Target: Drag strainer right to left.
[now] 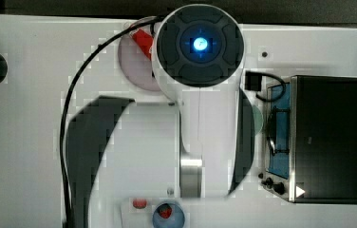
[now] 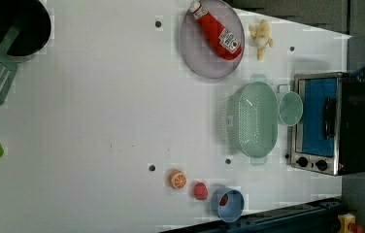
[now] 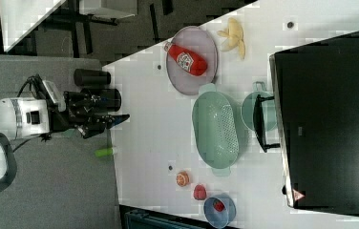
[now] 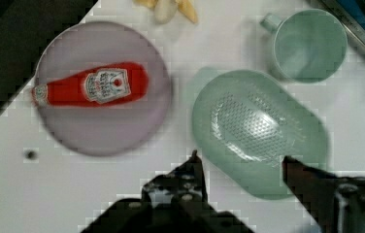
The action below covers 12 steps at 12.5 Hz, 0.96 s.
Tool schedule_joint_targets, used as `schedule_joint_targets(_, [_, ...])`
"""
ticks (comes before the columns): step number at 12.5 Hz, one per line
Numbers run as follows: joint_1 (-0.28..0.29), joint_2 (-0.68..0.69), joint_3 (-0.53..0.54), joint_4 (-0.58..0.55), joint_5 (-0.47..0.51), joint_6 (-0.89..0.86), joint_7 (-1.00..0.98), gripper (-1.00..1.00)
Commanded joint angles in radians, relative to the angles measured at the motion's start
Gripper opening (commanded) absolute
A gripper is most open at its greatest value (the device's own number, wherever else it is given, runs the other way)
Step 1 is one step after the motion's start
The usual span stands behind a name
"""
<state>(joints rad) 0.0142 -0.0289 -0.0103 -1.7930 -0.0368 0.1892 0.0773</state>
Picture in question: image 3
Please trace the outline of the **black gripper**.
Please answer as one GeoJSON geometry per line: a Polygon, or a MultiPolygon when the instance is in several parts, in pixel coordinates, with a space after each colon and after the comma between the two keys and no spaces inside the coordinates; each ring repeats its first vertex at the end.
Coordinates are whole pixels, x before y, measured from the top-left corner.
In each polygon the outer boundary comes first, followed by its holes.
{"type": "Polygon", "coordinates": [[[101,97],[96,94],[65,92],[66,110],[50,112],[50,133],[61,133],[77,129],[84,139],[102,134],[106,129],[130,118],[128,114],[105,114],[98,108],[119,109],[121,100],[101,97]]]}

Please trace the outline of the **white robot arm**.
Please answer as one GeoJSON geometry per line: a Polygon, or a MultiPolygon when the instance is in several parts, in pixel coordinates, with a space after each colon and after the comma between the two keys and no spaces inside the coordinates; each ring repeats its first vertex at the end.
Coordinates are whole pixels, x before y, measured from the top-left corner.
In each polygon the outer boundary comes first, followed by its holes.
{"type": "Polygon", "coordinates": [[[83,138],[100,135],[130,118],[115,113],[119,106],[107,94],[74,92],[0,99],[0,156],[6,163],[0,174],[0,193],[16,177],[17,149],[11,145],[14,140],[22,145],[37,137],[48,141],[53,134],[70,129],[78,130],[83,138]]]}

